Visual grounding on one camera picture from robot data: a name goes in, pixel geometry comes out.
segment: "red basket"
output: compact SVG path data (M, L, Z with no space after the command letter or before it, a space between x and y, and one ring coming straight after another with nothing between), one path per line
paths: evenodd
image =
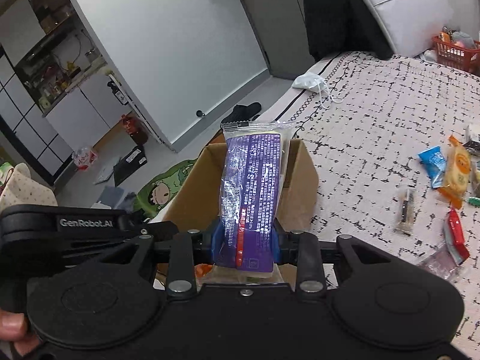
M480 66L480 42L475 41L476 50L465 49L452 43L442 42L438 36L432 38L437 50L437 61L450 68L476 74Z

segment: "white door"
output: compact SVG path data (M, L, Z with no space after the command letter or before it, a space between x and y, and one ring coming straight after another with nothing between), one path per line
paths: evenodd
M74 151L95 145L110 130L78 88L60 100L46 120Z
M110 78L103 74L93 74L80 85L80 89L107 125L112 128L120 121L122 115L131 111L131 107L118 101L112 90L107 86L109 81Z

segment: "green cartoon cushion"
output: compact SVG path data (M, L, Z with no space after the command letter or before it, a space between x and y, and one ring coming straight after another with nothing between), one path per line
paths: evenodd
M155 218L180 191L196 160L185 160L151 179L137 194L135 210L142 209L146 216Z

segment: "plastic bottle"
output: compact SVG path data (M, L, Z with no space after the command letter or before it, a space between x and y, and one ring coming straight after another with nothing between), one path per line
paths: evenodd
M90 146L82 147L71 155L79 170L87 170L97 160L98 154Z
M148 141L148 135L143 130L140 120L135 116L121 116L123 128L137 145L144 145Z

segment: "cable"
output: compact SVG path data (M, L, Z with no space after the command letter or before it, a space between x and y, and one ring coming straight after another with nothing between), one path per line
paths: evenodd
M80 41L80 38L78 37L78 35L75 35L75 38L77 38L78 40L78 55L77 57L73 60L73 63L75 63L75 61L78 59L78 57L80 56L80 53L82 52L82 42Z
M56 55L53 51L50 53L54 60L57 62L58 66L60 66L60 69L62 69L63 71L68 71L68 69L64 69L63 66L62 66L62 61L60 61L60 58L58 57L58 55Z
M87 38L87 39L90 41L91 47L92 47L92 48L95 48L95 45L94 45L93 42L92 42L92 38L90 38L90 36L85 33L85 30L82 28L82 29L80 30L80 32L83 34L83 36L84 36L85 38Z
M332 92L330 91L330 88L328 88L327 86L327 83L325 82L325 80L323 79L323 77L320 76L320 82L317 84L317 87L318 87L318 96L320 97L320 104L322 105L322 108L327 110L330 108L330 106L326 107L324 104L325 104L325 101L326 100L330 100L332 103L335 103L335 104L341 104L343 103L343 99L338 99L334 96L332 96ZM323 91L325 91L325 93L327 94L326 98L324 101L322 101L322 89L320 87L320 84L323 84L324 86L324 89Z

